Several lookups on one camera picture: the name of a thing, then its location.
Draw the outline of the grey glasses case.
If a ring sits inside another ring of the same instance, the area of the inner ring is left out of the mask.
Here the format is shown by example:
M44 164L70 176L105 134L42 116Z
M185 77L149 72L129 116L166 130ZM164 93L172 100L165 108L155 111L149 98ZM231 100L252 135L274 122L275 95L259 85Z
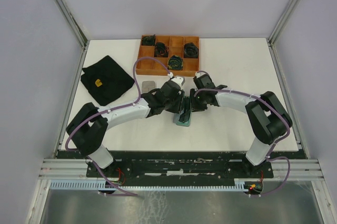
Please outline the grey glasses case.
M148 93L149 91L156 88L155 81L143 81L142 82L142 88L141 93Z

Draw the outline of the blue glasses case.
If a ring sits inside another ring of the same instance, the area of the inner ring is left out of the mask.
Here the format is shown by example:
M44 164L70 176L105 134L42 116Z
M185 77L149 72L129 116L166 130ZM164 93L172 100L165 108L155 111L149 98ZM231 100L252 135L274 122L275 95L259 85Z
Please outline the blue glasses case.
M181 112L179 114L174 114L174 117L173 117L173 123L175 123L176 125L178 125L178 120L179 120L179 117L183 111L183 102L182 102L182 109L181 109Z

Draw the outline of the thin-frame glasses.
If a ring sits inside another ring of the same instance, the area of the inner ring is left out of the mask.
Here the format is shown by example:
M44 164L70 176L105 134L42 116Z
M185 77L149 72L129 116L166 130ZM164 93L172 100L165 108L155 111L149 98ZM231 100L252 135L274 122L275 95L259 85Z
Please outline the thin-frame glasses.
M179 117L178 125L181 126L190 126L190 120L191 120L191 101L189 97L184 98L183 102L183 111Z

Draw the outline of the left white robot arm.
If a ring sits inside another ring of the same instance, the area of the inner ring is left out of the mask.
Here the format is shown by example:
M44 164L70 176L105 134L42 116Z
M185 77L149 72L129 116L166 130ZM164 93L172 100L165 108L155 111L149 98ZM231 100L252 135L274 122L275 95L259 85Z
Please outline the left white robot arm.
M93 160L98 170L106 177L116 172L116 163L108 149L103 146L107 130L136 119L149 118L163 111L179 113L183 99L184 77L175 76L161 88L151 90L130 103L120 106L99 106L86 103L66 128L77 151Z

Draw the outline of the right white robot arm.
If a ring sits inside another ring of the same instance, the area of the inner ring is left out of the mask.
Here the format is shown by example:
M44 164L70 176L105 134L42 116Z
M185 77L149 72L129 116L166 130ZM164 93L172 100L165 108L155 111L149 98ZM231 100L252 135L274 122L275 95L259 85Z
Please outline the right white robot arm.
M290 135L293 122L286 109L271 91L253 95L226 85L216 86L204 71L195 73L193 81L196 86L190 94L193 111L204 111L212 105L231 108L248 116L255 138L241 166L244 175L254 177L277 143Z

